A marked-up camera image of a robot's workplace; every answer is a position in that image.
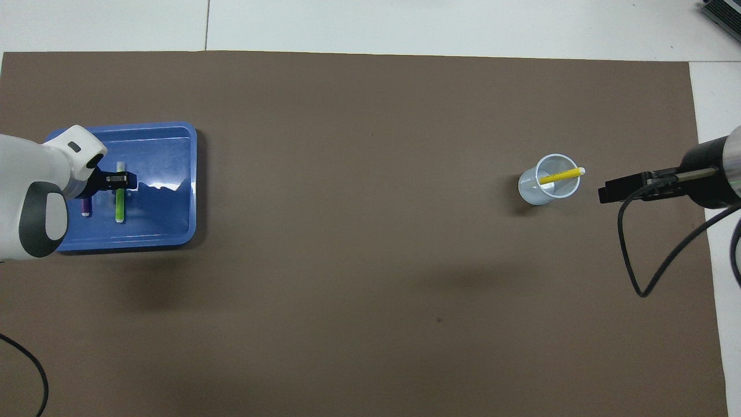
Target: metal rod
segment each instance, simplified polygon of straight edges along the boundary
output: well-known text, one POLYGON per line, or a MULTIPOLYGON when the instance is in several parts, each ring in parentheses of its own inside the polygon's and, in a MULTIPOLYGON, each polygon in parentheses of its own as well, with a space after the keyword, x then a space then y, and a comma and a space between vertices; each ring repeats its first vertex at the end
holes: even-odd
POLYGON ((677 182, 683 183, 685 181, 699 180, 700 178, 712 177, 717 174, 718 168, 703 168, 696 171, 688 171, 675 174, 677 176, 677 182))

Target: marker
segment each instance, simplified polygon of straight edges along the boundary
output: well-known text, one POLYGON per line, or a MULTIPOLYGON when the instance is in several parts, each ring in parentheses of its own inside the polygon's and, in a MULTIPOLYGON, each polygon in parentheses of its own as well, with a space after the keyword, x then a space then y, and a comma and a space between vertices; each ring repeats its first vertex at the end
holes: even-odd
POLYGON ((82 208, 80 209, 80 215, 83 217, 90 217, 90 213, 93 212, 93 199, 83 198, 82 200, 82 208))
MULTIPOLYGON (((126 171, 126 164, 118 161, 116 162, 116 172, 126 171)), ((126 190, 119 188, 116 190, 116 223, 124 222, 124 198, 126 198, 126 190)))
POLYGON ((584 168, 574 168, 568 171, 559 172, 558 174, 548 175, 543 178, 538 178, 540 185, 555 183, 556 181, 569 180, 571 178, 581 177, 584 175, 586 170, 584 168))

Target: green marker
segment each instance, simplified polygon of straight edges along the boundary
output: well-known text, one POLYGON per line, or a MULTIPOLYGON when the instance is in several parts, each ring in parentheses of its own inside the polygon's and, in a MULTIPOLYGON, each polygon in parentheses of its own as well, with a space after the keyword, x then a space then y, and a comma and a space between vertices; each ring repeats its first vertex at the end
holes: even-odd
MULTIPOLYGON (((118 161, 116 162, 116 172, 126 171, 126 164, 118 161)), ((116 190, 116 223, 124 222, 124 198, 126 198, 126 190, 119 188, 116 190)))

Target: yellow pen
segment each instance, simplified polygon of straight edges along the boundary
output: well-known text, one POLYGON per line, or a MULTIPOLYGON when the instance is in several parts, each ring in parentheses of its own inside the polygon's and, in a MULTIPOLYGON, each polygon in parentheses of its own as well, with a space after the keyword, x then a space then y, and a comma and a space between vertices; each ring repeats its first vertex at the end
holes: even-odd
POLYGON ((568 180, 570 178, 581 177, 582 175, 584 175, 585 172, 586 170, 584 168, 574 168, 568 171, 559 172, 558 174, 538 178, 538 183, 540 185, 543 185, 548 183, 555 183, 556 181, 568 180))

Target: purple marker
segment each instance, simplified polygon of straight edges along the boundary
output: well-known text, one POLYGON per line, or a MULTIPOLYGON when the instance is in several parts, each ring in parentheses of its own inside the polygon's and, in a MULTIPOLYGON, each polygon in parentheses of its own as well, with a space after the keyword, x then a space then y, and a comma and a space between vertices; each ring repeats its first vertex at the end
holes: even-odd
POLYGON ((82 214, 83 217, 90 217, 90 213, 93 212, 93 199, 83 198, 82 199, 82 210, 80 210, 80 214, 82 214))

